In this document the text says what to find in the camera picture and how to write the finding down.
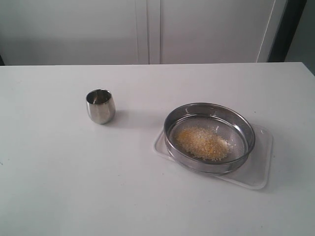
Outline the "stainless steel cup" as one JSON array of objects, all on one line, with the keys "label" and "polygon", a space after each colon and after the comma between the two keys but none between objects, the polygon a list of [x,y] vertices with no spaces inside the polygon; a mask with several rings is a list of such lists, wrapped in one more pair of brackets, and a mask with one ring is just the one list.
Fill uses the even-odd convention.
[{"label": "stainless steel cup", "polygon": [[96,89],[86,96],[87,112],[90,119],[97,124],[110,122],[116,113],[115,103],[110,91]]}]

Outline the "yellow and white grains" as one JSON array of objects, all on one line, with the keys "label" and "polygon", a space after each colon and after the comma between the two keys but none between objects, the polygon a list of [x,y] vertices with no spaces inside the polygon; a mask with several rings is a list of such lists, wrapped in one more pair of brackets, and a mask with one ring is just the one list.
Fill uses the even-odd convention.
[{"label": "yellow and white grains", "polygon": [[221,161],[230,153],[230,144],[227,140],[209,128],[185,127],[175,137],[181,148],[196,158]]}]

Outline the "clear plastic tray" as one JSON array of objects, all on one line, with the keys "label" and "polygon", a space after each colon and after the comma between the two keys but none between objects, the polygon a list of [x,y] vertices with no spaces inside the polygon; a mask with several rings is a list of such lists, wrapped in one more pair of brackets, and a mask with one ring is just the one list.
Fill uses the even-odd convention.
[{"label": "clear plastic tray", "polygon": [[[247,161],[237,170],[222,175],[216,176],[208,173],[196,172],[200,176],[208,178],[219,178],[224,181],[239,185],[252,190],[259,190],[265,187],[268,182],[270,160],[272,155],[273,148],[273,135],[266,128],[251,124],[255,132],[255,146],[252,152],[249,154]],[[224,137],[228,140],[231,147],[230,150],[236,151],[237,144],[243,144],[240,135],[237,130],[230,129],[228,133],[222,133],[222,129],[219,129],[219,126],[215,126],[215,131],[218,135]],[[172,155],[169,154],[167,147],[165,145],[164,133],[161,131],[154,143],[154,151],[157,155],[175,162],[172,158]]]}]

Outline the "round steel mesh sieve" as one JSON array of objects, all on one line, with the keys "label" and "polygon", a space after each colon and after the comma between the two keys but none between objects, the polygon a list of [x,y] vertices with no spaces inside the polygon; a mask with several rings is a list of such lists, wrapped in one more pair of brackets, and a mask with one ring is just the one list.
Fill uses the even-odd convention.
[{"label": "round steel mesh sieve", "polygon": [[225,175],[240,168],[255,146],[251,124],[213,103],[190,103],[171,111],[163,134],[173,160],[196,172]]}]

